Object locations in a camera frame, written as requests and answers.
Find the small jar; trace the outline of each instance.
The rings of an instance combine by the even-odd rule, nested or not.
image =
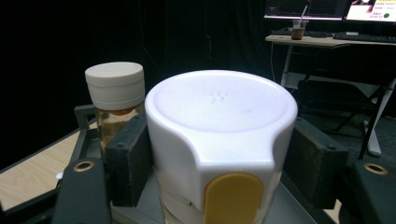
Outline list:
[[[145,112],[143,66],[138,63],[102,63],[88,68],[85,79],[96,108],[100,150],[134,116]]]

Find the table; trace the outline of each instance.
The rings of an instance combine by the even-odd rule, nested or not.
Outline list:
[[[362,41],[351,41],[351,40],[340,40],[340,39],[333,39],[332,37],[326,38],[314,38],[311,36],[304,36],[302,40],[292,40],[288,35],[268,35],[265,37],[265,41],[272,42],[273,44],[280,44],[280,45],[287,45],[289,46],[288,53],[286,56],[285,66],[282,72],[282,79],[280,81],[280,85],[283,87],[288,87],[292,89],[297,89],[297,83],[299,80],[304,79],[304,74],[292,73],[290,69],[290,61],[291,55],[293,53],[293,47],[300,46],[300,47],[307,47],[307,48],[330,48],[340,44],[387,44],[387,43],[375,43],[375,42],[362,42]],[[319,80],[334,80],[329,78],[318,78]],[[389,88],[385,93],[383,102],[379,108],[378,116],[375,120],[375,125],[377,124],[379,118],[381,117],[382,112],[387,105],[387,102],[392,95],[393,88],[396,84],[396,78],[389,84]],[[359,84],[358,85],[363,92],[367,95],[370,95],[374,92],[375,86],[373,85],[366,85],[366,84]],[[375,130],[373,130],[372,134],[370,135],[370,140],[368,144],[368,153],[374,157],[381,156],[381,149],[378,144],[378,140],[375,134]]]
[[[92,129],[95,129],[95,124],[90,126],[89,131]],[[75,147],[80,143],[81,135],[79,134],[85,131],[87,130],[70,133],[27,160],[2,171],[0,174],[0,202],[3,209],[8,210],[54,189],[58,182],[56,175],[62,172],[69,163]],[[89,143],[89,150],[99,151],[93,146],[98,147],[95,143]],[[94,155],[95,152],[89,151],[87,154]],[[334,223],[324,212],[315,211],[313,216],[312,213],[308,213],[305,209],[306,206],[299,203],[295,194],[285,187],[284,183],[288,183],[288,181],[286,176],[282,175],[282,182],[276,189],[276,195],[265,219],[265,224]],[[163,213],[154,176],[151,175],[148,179],[136,208],[112,206],[112,216],[114,223],[163,223]]]

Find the plastic cup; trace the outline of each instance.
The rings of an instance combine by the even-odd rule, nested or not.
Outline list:
[[[291,39],[293,40],[301,40],[303,39],[305,26],[308,21],[300,21],[300,20],[292,20],[291,27]]]

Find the white plastic lid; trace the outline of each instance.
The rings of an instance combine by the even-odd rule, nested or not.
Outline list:
[[[101,63],[88,68],[85,79],[97,108],[126,109],[145,100],[143,66],[138,63]]]

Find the monitor screen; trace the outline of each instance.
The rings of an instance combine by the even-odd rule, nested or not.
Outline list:
[[[352,1],[346,20],[396,22],[396,0]]]
[[[349,3],[346,0],[267,0],[264,18],[340,21]]]

